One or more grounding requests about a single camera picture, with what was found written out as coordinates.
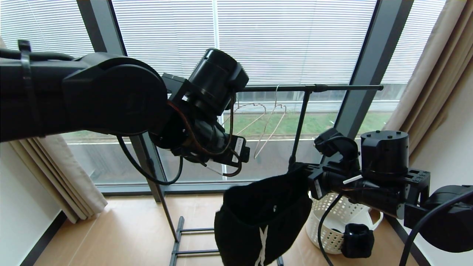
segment beige curtain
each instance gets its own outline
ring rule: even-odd
[[[11,141],[29,170],[73,223],[103,211],[107,205],[60,135]]]
[[[403,97],[386,123],[387,130],[409,133],[411,156],[428,130],[435,130],[432,123],[466,74],[473,55],[472,13],[473,1],[446,1]]]

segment perforated basket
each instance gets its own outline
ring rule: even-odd
[[[337,194],[329,193],[321,200],[313,199],[312,210],[306,223],[306,232],[312,243],[318,248],[320,247],[317,241],[317,229],[320,218],[336,197]],[[345,225],[349,223],[365,224],[370,230],[376,229],[383,220],[383,213],[380,213],[379,220],[373,223],[369,210],[370,208],[365,205],[352,204],[348,198],[342,197],[327,215],[322,226],[321,239],[324,250],[330,254],[342,252],[343,232],[345,232]]]

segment baseboard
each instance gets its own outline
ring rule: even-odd
[[[20,264],[20,266],[32,266],[35,264],[43,250],[49,244],[51,239],[53,239],[54,235],[57,233],[59,228],[61,228],[62,224],[66,221],[66,219],[66,214],[64,214],[64,212],[62,211],[59,212],[54,221],[51,223],[48,229],[46,229],[44,234],[41,236],[35,246],[31,249],[31,251],[28,253],[28,255]]]
[[[388,215],[385,215],[385,219],[393,227],[394,231],[397,233],[399,238],[401,238],[403,243],[405,243],[407,240],[408,234],[406,230],[404,230],[403,226],[399,223],[399,221],[396,218],[388,216]],[[429,261],[425,258],[424,254],[422,254],[422,252],[415,245],[415,243],[412,245],[411,254],[414,257],[417,264],[419,264],[419,266],[431,266]]]

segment wooden floor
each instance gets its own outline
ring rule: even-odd
[[[108,198],[108,206],[94,219],[65,222],[41,254],[36,266],[167,266],[174,240],[163,208],[152,197]],[[221,195],[167,196],[173,223],[185,217],[184,228],[213,227]],[[184,235],[180,250],[216,249],[213,234]],[[403,243],[387,221],[375,231],[370,258],[331,255],[336,266],[398,265]],[[283,255],[285,266],[326,265],[307,237],[305,228]],[[220,266],[219,256],[180,257],[178,266]],[[408,265],[417,265],[412,257]]]

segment white drawstring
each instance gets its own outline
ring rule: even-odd
[[[266,250],[266,238],[268,237],[268,225],[266,226],[266,228],[264,228],[264,232],[263,230],[261,230],[260,228],[260,238],[261,238],[261,251],[260,251],[260,255],[258,257],[258,259],[256,260],[254,266],[264,266],[264,256],[265,256],[265,250]]]

